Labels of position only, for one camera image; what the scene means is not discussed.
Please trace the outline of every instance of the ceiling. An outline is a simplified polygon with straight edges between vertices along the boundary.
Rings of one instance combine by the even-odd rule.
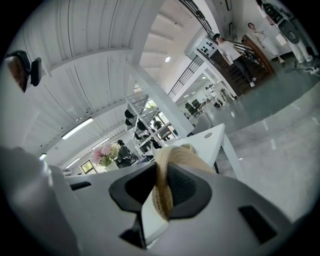
[[[178,0],[165,0],[145,42],[140,65],[165,87],[163,80],[177,64],[178,56],[184,55],[200,27],[197,19]],[[165,62],[167,56],[170,56],[169,62]]]
[[[23,143],[28,152],[47,153],[48,164],[64,168],[76,156],[87,154],[85,149],[126,130],[124,95],[133,93],[135,81],[130,80],[125,63],[134,51],[135,24],[142,15],[148,15],[152,24],[155,16],[150,15],[151,10],[159,12],[160,7],[154,8],[161,5],[153,3],[46,1],[28,18],[8,50],[24,50],[30,60],[42,59],[40,84],[25,92],[39,110]],[[153,31],[160,33],[157,26]],[[61,139],[78,124],[78,118],[88,117],[93,122]]]

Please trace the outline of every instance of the black chair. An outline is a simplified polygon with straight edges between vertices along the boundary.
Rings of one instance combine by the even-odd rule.
[[[197,112],[197,111],[195,110],[195,108],[194,108],[191,104],[189,104],[189,103],[186,103],[186,104],[185,104],[185,108],[188,109],[188,111],[190,112],[191,116],[194,115],[194,117],[196,117],[197,114],[200,115],[200,113]]]
[[[194,106],[194,108],[197,110],[198,108],[200,108],[200,103],[197,99],[195,99],[194,101],[192,101],[192,105]]]

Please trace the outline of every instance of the ceiling light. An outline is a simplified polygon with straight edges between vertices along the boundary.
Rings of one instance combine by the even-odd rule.
[[[80,160],[80,157],[78,157],[76,160],[74,160],[72,163],[70,163],[66,169],[68,169],[70,166],[72,166],[75,162],[79,161]]]
[[[43,160],[46,156],[47,156],[46,153],[42,153],[42,154],[40,155],[39,159],[40,159],[40,160]]]
[[[87,124],[91,123],[93,119],[89,117],[87,120],[83,121],[82,123],[79,123],[76,127],[72,128],[70,131],[68,131],[65,135],[63,135],[61,138],[63,140],[66,140],[69,138],[72,134],[79,131],[81,128],[85,127]]]
[[[96,147],[100,146],[102,143],[105,143],[106,141],[110,140],[110,138],[106,138],[103,141],[101,141],[99,144],[95,145],[92,150],[94,150]]]

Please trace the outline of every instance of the flower arrangement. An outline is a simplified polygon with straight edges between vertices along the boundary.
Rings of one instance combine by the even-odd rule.
[[[91,154],[90,161],[96,165],[108,166],[116,158],[118,154],[118,146],[114,143],[110,145],[105,143],[104,145],[97,146]]]

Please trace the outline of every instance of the table leg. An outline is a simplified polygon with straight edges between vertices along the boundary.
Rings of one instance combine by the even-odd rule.
[[[233,171],[235,173],[236,178],[245,183],[244,172],[238,160],[237,154],[234,150],[234,147],[231,145],[229,138],[227,137],[226,133],[223,134],[223,138],[221,140],[221,147],[223,148],[226,157],[228,158]]]
[[[215,168],[215,172],[216,172],[217,174],[220,174],[219,169],[218,169],[217,162],[214,162],[214,168]]]

